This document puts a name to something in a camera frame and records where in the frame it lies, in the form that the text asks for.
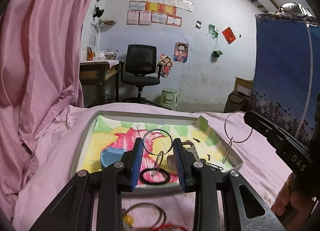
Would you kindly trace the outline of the right hand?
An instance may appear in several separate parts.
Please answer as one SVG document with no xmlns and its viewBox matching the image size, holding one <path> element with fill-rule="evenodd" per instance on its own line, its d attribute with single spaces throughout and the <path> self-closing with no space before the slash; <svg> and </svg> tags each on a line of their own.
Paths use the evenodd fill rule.
<svg viewBox="0 0 320 231">
<path fill-rule="evenodd" d="M 314 208 L 315 201 L 313 200 L 313 197 L 306 195 L 299 190 L 290 191 L 294 177 L 294 173 L 289 175 L 271 207 L 271 210 L 278 216 L 285 213 L 285 207 L 289 204 L 291 204 L 291 206 L 298 211 L 299 215 L 302 216 L 308 216 Z"/>
</svg>

